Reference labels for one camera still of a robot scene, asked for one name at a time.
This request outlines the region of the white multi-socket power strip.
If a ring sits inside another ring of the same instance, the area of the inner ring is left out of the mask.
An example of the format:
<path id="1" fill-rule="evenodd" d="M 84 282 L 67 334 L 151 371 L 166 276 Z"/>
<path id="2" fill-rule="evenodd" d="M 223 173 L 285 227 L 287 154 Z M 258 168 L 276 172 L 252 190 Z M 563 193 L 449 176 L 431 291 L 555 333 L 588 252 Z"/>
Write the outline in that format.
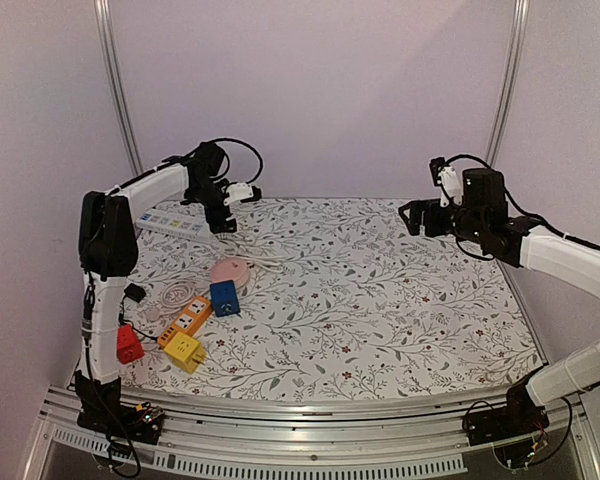
<path id="1" fill-rule="evenodd" d="M 208 225 L 203 219 L 166 210 L 150 209 L 136 221 L 137 228 L 186 240 L 211 241 Z"/>

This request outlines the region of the blue cube socket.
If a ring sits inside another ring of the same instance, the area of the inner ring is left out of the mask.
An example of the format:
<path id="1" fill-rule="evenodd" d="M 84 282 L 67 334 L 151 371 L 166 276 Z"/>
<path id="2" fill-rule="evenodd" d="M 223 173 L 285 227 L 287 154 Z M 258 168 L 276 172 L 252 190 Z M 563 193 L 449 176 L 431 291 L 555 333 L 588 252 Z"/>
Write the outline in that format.
<path id="1" fill-rule="evenodd" d="M 211 306 L 216 317 L 240 313 L 240 305 L 233 280 L 210 285 Z"/>

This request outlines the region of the yellow cube socket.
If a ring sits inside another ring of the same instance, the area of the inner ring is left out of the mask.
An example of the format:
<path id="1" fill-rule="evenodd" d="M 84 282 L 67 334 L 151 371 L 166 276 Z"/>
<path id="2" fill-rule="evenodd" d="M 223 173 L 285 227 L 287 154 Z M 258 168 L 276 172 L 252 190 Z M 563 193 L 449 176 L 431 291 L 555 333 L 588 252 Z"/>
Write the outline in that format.
<path id="1" fill-rule="evenodd" d="M 195 338 L 177 332 L 164 348 L 170 361 L 182 371 L 193 374 L 206 360 L 204 346 Z"/>

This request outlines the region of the red cube socket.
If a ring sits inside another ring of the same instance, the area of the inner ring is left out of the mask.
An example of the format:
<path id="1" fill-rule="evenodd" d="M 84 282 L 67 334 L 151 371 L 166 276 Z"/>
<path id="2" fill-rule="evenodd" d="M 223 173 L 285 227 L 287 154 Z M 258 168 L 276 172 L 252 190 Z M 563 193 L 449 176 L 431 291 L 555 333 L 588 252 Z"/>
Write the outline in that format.
<path id="1" fill-rule="evenodd" d="M 117 359 L 127 365 L 144 357 L 144 349 L 131 325 L 124 325 L 117 333 Z"/>

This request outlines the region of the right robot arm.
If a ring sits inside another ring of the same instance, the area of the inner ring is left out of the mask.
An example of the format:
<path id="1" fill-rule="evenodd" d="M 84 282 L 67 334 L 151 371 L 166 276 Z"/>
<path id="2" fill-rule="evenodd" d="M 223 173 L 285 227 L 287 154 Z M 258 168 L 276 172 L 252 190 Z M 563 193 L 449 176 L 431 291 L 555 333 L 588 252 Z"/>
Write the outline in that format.
<path id="1" fill-rule="evenodd" d="M 501 172 L 481 167 L 456 173 L 440 160 L 431 171 L 440 197 L 410 201 L 398 210 L 411 235 L 451 235 L 478 245 L 483 260 L 546 274 L 600 300 L 600 248 L 558 233 L 537 214 L 510 216 L 514 202 Z M 517 436 L 543 406 L 599 384 L 600 341 L 514 384 L 497 427 Z"/>

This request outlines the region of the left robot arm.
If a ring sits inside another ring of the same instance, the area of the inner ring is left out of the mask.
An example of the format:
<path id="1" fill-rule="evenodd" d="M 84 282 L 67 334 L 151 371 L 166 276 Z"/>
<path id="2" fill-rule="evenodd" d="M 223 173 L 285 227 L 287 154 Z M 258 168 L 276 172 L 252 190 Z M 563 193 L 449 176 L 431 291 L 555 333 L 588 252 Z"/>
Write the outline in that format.
<path id="1" fill-rule="evenodd" d="M 154 168 L 106 191 L 83 197 L 79 260 L 85 295 L 79 374 L 101 385 L 117 382 L 118 309 L 127 277 L 139 258 L 135 222 L 156 204 L 181 194 L 204 209 L 213 234 L 234 233 L 237 222 L 225 204 L 226 180 L 218 181 L 225 151 L 216 140 L 172 156 Z"/>

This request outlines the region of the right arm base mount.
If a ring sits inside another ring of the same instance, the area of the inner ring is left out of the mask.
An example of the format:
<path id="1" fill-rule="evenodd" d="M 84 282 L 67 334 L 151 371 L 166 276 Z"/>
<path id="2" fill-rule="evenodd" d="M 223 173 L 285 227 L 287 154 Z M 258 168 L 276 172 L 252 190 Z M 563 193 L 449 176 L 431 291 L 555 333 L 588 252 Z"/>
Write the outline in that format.
<path id="1" fill-rule="evenodd" d="M 494 407 L 485 400 L 474 402 L 462 419 L 462 429 L 471 446 L 497 443 L 515 437 L 538 434 L 539 439 L 527 439 L 496 447 L 496 460 L 505 468 L 515 470 L 528 467 L 538 450 L 546 445 L 549 419 L 544 407 L 536 406 L 518 382 L 508 389 L 506 403 Z"/>

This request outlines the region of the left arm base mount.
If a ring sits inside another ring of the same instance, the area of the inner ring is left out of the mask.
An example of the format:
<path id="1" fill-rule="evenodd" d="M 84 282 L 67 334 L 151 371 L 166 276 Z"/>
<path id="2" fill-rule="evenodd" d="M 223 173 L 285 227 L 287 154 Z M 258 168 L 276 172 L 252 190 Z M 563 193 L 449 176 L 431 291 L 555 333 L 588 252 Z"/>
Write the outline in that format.
<path id="1" fill-rule="evenodd" d="M 78 371 L 74 375 L 75 392 L 81 402 L 77 424 L 91 431 L 133 442 L 157 445 L 164 419 L 149 422 L 144 413 L 121 403 L 121 380 L 102 384 Z"/>

